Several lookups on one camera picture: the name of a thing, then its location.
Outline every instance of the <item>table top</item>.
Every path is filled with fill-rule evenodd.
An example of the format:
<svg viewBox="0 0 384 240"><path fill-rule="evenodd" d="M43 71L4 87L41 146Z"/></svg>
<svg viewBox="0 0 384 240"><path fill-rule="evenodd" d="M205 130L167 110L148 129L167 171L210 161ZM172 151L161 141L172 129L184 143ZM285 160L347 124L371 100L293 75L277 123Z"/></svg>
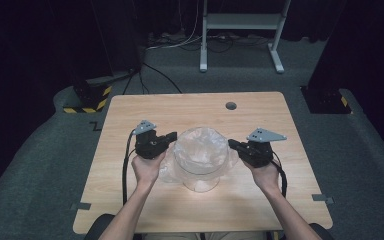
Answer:
<svg viewBox="0 0 384 240"><path fill-rule="evenodd" d="M234 102L235 110L226 103ZM157 125L157 136L195 127L210 127L227 139L246 142L257 127L287 136L272 142L288 179L287 199L307 222L332 227L301 139L283 95L279 92L123 95L112 98L73 225L86 233L104 213L122 207L122 166L130 132L142 121ZM130 149L134 148L132 138ZM127 192L136 180L129 164ZM137 232L214 232L281 229L268 200L241 161L211 191L196 193L181 183L157 180L142 211Z"/></svg>

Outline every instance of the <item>gray carpet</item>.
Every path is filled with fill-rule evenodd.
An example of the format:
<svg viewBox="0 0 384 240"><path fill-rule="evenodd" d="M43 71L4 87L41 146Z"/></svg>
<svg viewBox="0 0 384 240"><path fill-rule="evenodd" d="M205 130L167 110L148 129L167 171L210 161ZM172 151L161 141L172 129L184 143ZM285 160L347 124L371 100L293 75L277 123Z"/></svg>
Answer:
<svg viewBox="0 0 384 240"><path fill-rule="evenodd" d="M209 44L214 50L226 47ZM328 206L333 237L384 239L384 142L351 92L341 90L353 114L315 115L299 88L307 85L324 45L281 41L278 51L284 74L275 72L266 45L235 45L224 53L210 52L207 73L199 72L199 51L149 50L144 61L169 76L184 93L282 92L320 188L334 198ZM177 92L152 69L144 67L142 78L151 94ZM114 83L110 98L121 94L126 83ZM73 209L100 135L90 122L102 127L108 104L101 113L65 114L62 105L70 91L55 96L57 112L23 144L0 179L0 239L83 238L72 230ZM142 93L135 76L126 94Z"/></svg>

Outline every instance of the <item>transparent plastic container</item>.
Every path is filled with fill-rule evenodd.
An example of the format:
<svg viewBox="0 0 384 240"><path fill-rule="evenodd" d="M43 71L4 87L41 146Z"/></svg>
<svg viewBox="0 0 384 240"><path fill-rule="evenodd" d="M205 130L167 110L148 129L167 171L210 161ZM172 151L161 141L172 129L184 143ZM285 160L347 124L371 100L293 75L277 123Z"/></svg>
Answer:
<svg viewBox="0 0 384 240"><path fill-rule="evenodd" d="M198 127L185 131L168 153L160 174L163 180L183 182L190 190L207 192L237 162L236 151L216 130Z"/></svg>

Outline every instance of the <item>white metal frame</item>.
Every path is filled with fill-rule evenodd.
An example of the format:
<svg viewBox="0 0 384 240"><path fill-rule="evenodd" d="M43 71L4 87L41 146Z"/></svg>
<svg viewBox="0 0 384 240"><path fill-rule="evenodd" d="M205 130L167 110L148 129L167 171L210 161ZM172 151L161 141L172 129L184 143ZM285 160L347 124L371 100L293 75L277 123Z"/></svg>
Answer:
<svg viewBox="0 0 384 240"><path fill-rule="evenodd" d="M276 30L273 43L269 43L268 49L273 59L274 66L278 73L285 72L277 46L279 45L280 36L283 26L285 25L289 5L291 0L286 0L283 10L279 14L226 14L226 13L208 13L207 1L204 0L203 20L202 20L202 43L201 43L201 59L199 70L206 72L208 70L207 63L207 30L208 29L265 29Z"/></svg>

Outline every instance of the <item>dark background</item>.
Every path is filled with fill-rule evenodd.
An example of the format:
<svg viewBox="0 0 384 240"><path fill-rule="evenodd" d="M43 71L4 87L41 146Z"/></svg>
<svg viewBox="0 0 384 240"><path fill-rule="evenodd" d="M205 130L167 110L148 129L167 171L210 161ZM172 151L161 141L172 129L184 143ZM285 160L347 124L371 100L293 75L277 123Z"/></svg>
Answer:
<svg viewBox="0 0 384 240"><path fill-rule="evenodd" d="M111 7L105 10L93 1L71 1L65 6L56 0L0 0L0 176L27 137L54 114L53 96L71 86L73 78L86 80L140 68L133 38L122 41L135 50L117 55L119 46L105 36L133 36L133 23L136 30L157 37L179 30L177 1L138 0L136 11L126 11L132 9L127 2L101 1L117 5L124 17L124 25L104 29L112 26L111 14L99 13ZM211 11L222 12L270 12L281 6L274 0L210 2ZM195 0L182 1L186 34L192 33L195 6ZM316 69L322 74L313 76L312 86L350 89L384 139L384 0L292 1L283 39L324 41L329 36Z"/></svg>

